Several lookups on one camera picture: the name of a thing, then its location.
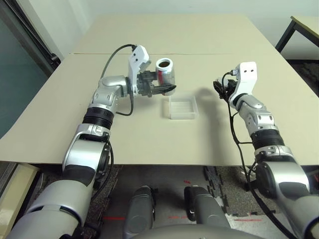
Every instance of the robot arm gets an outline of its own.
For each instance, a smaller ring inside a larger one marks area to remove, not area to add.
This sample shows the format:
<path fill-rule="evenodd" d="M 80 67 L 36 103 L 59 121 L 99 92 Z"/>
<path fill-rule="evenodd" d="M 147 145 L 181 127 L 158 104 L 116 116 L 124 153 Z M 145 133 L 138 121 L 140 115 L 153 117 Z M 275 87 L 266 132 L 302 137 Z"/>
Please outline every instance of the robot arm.
<path fill-rule="evenodd" d="M 108 165 L 110 129 L 118 98 L 128 94 L 151 97 L 176 87 L 172 84 L 154 86 L 155 72 L 143 72 L 150 62 L 145 48 L 138 45 L 129 58 L 128 77 L 100 79 L 65 155 L 63 179 L 50 184 L 40 194 L 16 223 L 8 239 L 82 238 L 95 178 Z"/>
<path fill-rule="evenodd" d="M 221 98 L 230 95 L 225 100 L 245 121 L 255 148 L 259 192 L 278 204 L 298 238 L 312 238 L 312 230 L 318 226 L 319 197 L 310 195 L 308 178 L 285 146 L 274 116 L 252 96 L 257 81 L 256 63 L 241 63 L 229 74 L 236 75 L 237 82 L 227 81 L 226 94 L 220 79 L 214 87 Z"/>

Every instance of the cable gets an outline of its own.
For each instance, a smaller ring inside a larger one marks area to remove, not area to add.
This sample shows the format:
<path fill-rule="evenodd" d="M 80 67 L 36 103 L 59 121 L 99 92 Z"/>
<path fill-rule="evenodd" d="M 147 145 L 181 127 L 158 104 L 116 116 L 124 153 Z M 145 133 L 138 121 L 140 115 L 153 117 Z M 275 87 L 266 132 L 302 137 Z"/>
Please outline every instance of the cable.
<path fill-rule="evenodd" d="M 253 165 L 251 165 L 251 168 L 249 169 L 249 171 L 248 171 L 248 178 L 249 178 L 249 180 L 250 180 L 250 174 L 251 174 L 251 171 L 253 170 L 253 168 L 255 167 L 255 165 L 256 165 L 256 161 L 253 163 Z"/>
<path fill-rule="evenodd" d="M 134 50 L 136 48 L 136 45 L 133 45 L 133 44 L 126 44 L 126 45 L 123 45 L 123 46 L 120 46 L 118 49 L 116 49 L 112 55 L 110 56 L 110 58 L 108 59 L 108 61 L 106 62 L 105 66 L 104 66 L 104 69 L 102 71 L 102 74 L 101 74 L 101 77 L 100 78 L 103 78 L 104 75 L 105 75 L 105 72 L 106 72 L 106 69 L 108 68 L 111 60 L 113 59 L 113 57 L 116 55 L 116 53 L 118 53 L 120 50 L 126 48 L 126 47 L 132 47 L 132 49 Z"/>
<path fill-rule="evenodd" d="M 120 46 L 118 49 L 116 49 L 112 55 L 110 56 L 110 58 L 108 59 L 108 61 L 106 62 L 105 66 L 104 66 L 104 69 L 102 71 L 102 74 L 101 74 L 101 79 L 104 77 L 105 75 L 105 72 L 106 72 L 106 69 L 108 68 L 111 60 L 113 59 L 113 57 L 116 55 L 116 53 L 118 53 L 120 50 L 126 48 L 126 47 L 131 47 L 132 50 L 134 51 L 134 49 L 136 48 L 136 45 L 133 45 L 133 44 L 126 44 L 126 45 L 123 45 L 123 46 Z M 131 110 L 128 114 L 126 113 L 121 113 L 121 112 L 116 112 L 117 114 L 119 115 L 122 115 L 122 116 L 130 116 L 132 113 L 133 113 L 133 108 L 134 108 L 134 97 L 133 97 L 133 94 L 130 94 L 130 102 L 131 102 Z"/>
<path fill-rule="evenodd" d="M 232 71 L 227 72 L 224 74 L 222 80 L 221 80 L 221 84 L 222 84 L 222 88 L 223 88 L 223 93 L 224 93 L 224 98 L 226 100 L 227 103 L 227 107 L 228 107 L 228 113 L 229 113 L 229 122 L 230 122 L 230 129 L 231 129 L 231 134 L 233 136 L 233 139 L 235 141 L 235 144 L 239 150 L 239 154 L 240 154 L 240 159 L 241 159 L 241 163 L 243 166 L 243 170 L 245 173 L 245 177 L 249 186 L 249 189 L 252 193 L 252 195 L 254 196 L 255 200 L 257 201 L 258 205 L 260 206 L 260 208 L 263 210 L 263 212 L 265 213 L 265 215 L 272 221 L 272 223 L 289 239 L 297 239 L 273 214 L 273 212 L 268 208 L 268 206 L 264 203 L 264 201 L 257 195 L 257 193 L 255 192 L 255 190 L 253 189 L 253 187 L 251 186 L 251 182 L 250 182 L 250 178 L 248 176 L 247 170 L 246 170 L 246 166 L 245 166 L 245 162 L 244 162 L 244 156 L 243 156 L 243 152 L 239 146 L 240 141 L 238 140 L 236 133 L 235 133 L 235 129 L 234 129 L 234 116 L 236 114 L 234 114 L 233 116 L 231 115 L 231 111 L 230 111 L 230 105 L 228 102 L 228 96 L 227 96 L 227 92 L 225 90 L 224 87 L 224 78 L 226 75 L 231 75 Z"/>
<path fill-rule="evenodd" d="M 128 114 L 117 112 L 117 111 L 116 111 L 116 113 L 119 115 L 122 115 L 122 116 L 130 116 L 133 113 L 133 109 L 134 109 L 134 96 L 133 96 L 133 94 L 130 94 L 130 102 L 131 102 L 131 110 Z"/>
<path fill-rule="evenodd" d="M 110 176 L 111 176 L 111 172 L 112 172 L 112 167 L 114 164 L 114 154 L 113 154 L 113 149 L 111 146 L 111 143 L 108 142 L 108 145 L 110 146 L 110 154 L 111 154 L 111 165 L 110 165 L 110 169 L 108 172 L 108 176 L 106 177 L 105 181 L 103 182 L 103 184 L 100 186 L 100 188 L 95 192 L 95 194 L 91 197 L 91 201 L 94 201 L 96 199 L 96 197 L 100 194 L 100 192 L 104 189 L 104 187 L 106 186 L 106 184 L 108 183 Z"/>

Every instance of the white wall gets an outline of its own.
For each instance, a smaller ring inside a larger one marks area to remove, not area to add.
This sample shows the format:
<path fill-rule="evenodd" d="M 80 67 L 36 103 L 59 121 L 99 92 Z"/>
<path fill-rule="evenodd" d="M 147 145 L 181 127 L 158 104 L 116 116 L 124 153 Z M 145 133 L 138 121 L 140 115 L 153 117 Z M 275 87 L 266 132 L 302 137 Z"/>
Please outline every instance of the white wall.
<path fill-rule="evenodd" d="M 99 14 L 243 13 L 276 45 L 291 15 L 319 16 L 318 0 L 19 0 L 44 41 L 65 57 Z M 318 48 L 295 32 L 287 59 L 319 59 Z"/>

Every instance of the can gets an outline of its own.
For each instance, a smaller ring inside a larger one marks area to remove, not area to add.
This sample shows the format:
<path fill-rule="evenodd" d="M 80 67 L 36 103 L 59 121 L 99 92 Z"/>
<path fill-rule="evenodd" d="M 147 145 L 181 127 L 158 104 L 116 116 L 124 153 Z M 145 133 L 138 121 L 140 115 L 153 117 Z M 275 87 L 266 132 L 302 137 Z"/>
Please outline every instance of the can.
<path fill-rule="evenodd" d="M 173 84 L 175 85 L 175 74 L 174 74 L 174 67 L 173 61 L 169 58 L 161 58 L 156 62 L 156 75 L 159 82 L 159 85 L 165 84 Z M 166 92 L 164 96 L 170 96 L 174 94 L 175 89 Z"/>

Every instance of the clear plastic container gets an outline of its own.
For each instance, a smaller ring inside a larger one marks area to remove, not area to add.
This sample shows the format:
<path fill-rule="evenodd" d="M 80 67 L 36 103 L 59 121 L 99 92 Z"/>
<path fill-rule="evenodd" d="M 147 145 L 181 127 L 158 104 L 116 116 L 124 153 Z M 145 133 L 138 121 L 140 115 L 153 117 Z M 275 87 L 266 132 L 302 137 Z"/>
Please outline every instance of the clear plastic container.
<path fill-rule="evenodd" d="M 169 96 L 169 117 L 172 120 L 192 120 L 198 116 L 194 95 L 175 93 Z"/>

